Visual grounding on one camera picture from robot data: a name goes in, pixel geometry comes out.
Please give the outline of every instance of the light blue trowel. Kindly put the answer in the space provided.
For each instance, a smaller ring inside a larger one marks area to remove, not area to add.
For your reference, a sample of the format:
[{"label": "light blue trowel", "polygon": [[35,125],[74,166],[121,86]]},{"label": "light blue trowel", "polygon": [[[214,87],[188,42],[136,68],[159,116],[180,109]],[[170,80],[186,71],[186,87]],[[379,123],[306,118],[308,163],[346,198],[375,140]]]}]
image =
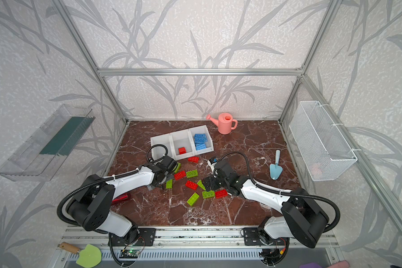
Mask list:
[{"label": "light blue trowel", "polygon": [[276,150],[276,163],[270,164],[270,176],[271,179],[276,180],[279,178],[283,171],[283,168],[279,166],[280,150]]}]

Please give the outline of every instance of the leaf pattern wallpaper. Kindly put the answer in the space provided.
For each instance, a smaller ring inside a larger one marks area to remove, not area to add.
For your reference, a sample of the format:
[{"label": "leaf pattern wallpaper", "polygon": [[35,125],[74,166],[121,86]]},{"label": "leaf pattern wallpaper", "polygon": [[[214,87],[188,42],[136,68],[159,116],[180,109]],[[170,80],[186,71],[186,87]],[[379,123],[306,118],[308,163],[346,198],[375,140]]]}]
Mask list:
[{"label": "leaf pattern wallpaper", "polygon": [[[298,68],[329,0],[65,0],[101,68]],[[107,77],[128,118],[277,119],[295,77]]]},{"label": "leaf pattern wallpaper", "polygon": [[50,6],[0,0],[0,165],[64,103],[96,119],[51,181],[0,176],[0,268],[48,265],[66,228],[55,206],[101,174],[125,126]]},{"label": "leaf pattern wallpaper", "polygon": [[[402,204],[402,1],[343,3],[308,75]],[[304,166],[288,129],[301,100],[311,100],[303,87],[284,125]],[[352,267],[402,267],[402,236],[356,166],[333,181],[303,180],[337,201],[334,233]]]}]

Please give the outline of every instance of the white wire basket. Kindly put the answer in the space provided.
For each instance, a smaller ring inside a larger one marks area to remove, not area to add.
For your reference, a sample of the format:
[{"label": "white wire basket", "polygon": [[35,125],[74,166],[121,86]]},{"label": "white wire basket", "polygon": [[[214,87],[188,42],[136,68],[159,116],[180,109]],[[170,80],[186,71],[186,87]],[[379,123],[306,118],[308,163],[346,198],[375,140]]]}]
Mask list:
[{"label": "white wire basket", "polygon": [[314,181],[334,180],[358,160],[318,101],[299,102],[289,127]]}]

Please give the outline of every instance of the black mounting plate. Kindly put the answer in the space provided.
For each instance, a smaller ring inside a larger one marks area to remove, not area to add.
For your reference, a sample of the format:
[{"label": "black mounting plate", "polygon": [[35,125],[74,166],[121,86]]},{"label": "black mounting plate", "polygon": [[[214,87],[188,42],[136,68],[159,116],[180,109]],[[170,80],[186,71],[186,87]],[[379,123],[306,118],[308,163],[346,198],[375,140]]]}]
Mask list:
[{"label": "black mounting plate", "polygon": [[[156,233],[156,229],[155,228],[138,228],[139,232],[140,232],[140,236],[144,239],[139,239],[133,246],[135,247],[141,247],[143,246],[143,243],[145,247],[151,247],[153,246],[153,241],[155,240],[155,233]],[[120,236],[117,235],[112,235],[112,239],[110,241],[110,243],[112,243],[113,247],[121,247],[121,246],[125,246],[126,241],[121,238]]]},{"label": "black mounting plate", "polygon": [[[259,238],[259,231],[257,227],[247,227],[243,228],[244,245],[246,246],[265,246]],[[269,246],[284,246],[284,241],[282,239],[274,240]]]}]

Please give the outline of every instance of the green lego brick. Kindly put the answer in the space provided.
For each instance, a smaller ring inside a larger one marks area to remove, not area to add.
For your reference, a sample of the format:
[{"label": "green lego brick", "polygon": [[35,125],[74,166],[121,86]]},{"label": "green lego brick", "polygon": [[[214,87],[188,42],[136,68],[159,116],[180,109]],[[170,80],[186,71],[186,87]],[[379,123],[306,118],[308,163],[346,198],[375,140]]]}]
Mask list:
[{"label": "green lego brick", "polygon": [[191,198],[189,198],[188,199],[188,204],[190,205],[190,206],[193,206],[194,205],[194,203],[198,200],[198,198],[199,198],[200,196],[197,194],[197,193],[194,193],[192,196],[191,196]]},{"label": "green lego brick", "polygon": [[165,185],[166,189],[172,189],[173,188],[173,180],[167,181],[167,184]]},{"label": "green lego brick", "polygon": [[180,164],[179,162],[177,162],[177,167],[174,169],[174,174],[176,174],[177,172],[179,172],[180,166],[182,164]]},{"label": "green lego brick", "polygon": [[197,184],[198,184],[199,187],[201,187],[201,188],[205,191],[204,184],[202,184],[202,181],[201,181],[201,180],[199,180],[199,181],[197,182]]},{"label": "green lego brick", "polygon": [[198,176],[198,170],[196,169],[186,172],[186,178],[188,179],[196,176]]},{"label": "green lego brick", "polygon": [[211,190],[211,191],[203,191],[202,192],[202,198],[204,198],[204,199],[206,199],[206,198],[210,198],[210,197],[214,197],[215,195],[214,195],[214,191],[213,190]]}]

